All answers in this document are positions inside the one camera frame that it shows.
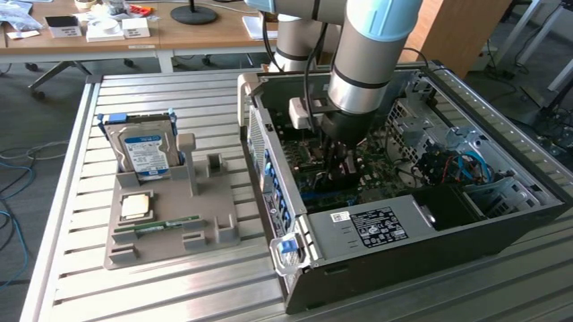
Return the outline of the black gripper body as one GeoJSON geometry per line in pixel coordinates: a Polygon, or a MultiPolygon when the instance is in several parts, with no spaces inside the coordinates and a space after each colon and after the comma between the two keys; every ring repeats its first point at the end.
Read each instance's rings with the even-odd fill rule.
{"type": "Polygon", "coordinates": [[[342,111],[326,112],[321,128],[326,136],[346,146],[357,146],[368,135],[377,112],[350,114],[342,111]]]}

